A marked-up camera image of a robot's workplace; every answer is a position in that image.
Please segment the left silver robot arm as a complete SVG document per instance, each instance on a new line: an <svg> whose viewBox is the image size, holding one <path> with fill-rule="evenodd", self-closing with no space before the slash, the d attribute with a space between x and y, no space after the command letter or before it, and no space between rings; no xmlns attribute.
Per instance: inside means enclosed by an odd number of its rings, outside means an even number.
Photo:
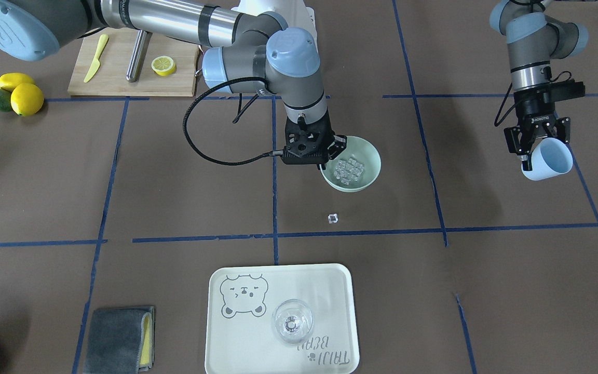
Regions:
<svg viewBox="0 0 598 374"><path fill-rule="evenodd" d="M571 76L553 77L551 61L578 55L589 42L583 24L565 23L545 14L548 1L501 1L490 15L490 26L506 38L511 83L507 94L513 105L499 109L494 126L510 113L517 124L505 129L508 151L521 161L531 180L542 180L572 168L572 161L560 154L570 143L571 119L559 117L555 104L579 99L586 94L584 83Z"/></svg>

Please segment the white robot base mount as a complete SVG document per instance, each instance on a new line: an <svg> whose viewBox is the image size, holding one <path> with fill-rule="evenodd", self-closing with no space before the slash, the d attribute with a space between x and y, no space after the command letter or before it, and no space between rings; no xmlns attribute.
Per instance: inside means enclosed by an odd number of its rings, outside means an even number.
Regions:
<svg viewBox="0 0 598 374"><path fill-rule="evenodd" d="M275 12L285 19L290 28L302 28L308 31L317 43L314 10L306 7L304 1L240 1L239 5L231 9L248 15Z"/></svg>

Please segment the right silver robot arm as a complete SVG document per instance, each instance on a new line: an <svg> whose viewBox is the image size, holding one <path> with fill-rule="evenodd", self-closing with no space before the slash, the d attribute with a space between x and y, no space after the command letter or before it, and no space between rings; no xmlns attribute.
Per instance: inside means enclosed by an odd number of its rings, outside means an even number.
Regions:
<svg viewBox="0 0 598 374"><path fill-rule="evenodd" d="M39 61L97 29L129 28L206 48L209 94L280 95L287 113L285 164L325 169L347 147L332 130L320 56L309 31L273 11L242 14L193 1L0 1L0 49Z"/></svg>

